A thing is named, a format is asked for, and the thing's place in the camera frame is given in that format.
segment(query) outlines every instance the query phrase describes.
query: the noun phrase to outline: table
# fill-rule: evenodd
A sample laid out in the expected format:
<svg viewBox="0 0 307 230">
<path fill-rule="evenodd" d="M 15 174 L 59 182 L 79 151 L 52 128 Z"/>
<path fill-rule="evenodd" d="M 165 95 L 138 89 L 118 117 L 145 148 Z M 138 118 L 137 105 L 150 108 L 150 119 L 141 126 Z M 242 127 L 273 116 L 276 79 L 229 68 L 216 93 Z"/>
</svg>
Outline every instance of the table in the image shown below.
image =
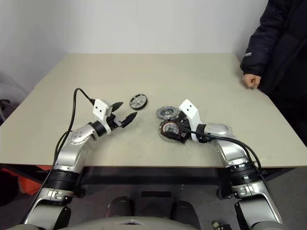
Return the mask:
<svg viewBox="0 0 307 230">
<path fill-rule="evenodd" d="M 222 167 L 210 144 L 168 143 L 158 136 L 155 111 L 185 99 L 198 107 L 204 123 L 231 126 L 263 167 L 307 165 L 305 145 L 270 99 L 246 89 L 241 76 L 231 54 L 67 55 L 0 127 L 0 162 L 50 165 L 70 122 L 73 91 L 81 87 L 90 97 L 123 101 L 115 112 L 119 118 L 133 112 L 132 96 L 144 93 L 149 100 L 127 128 L 101 138 L 87 166 Z M 80 95 L 73 128 L 95 119 Z"/>
</svg>

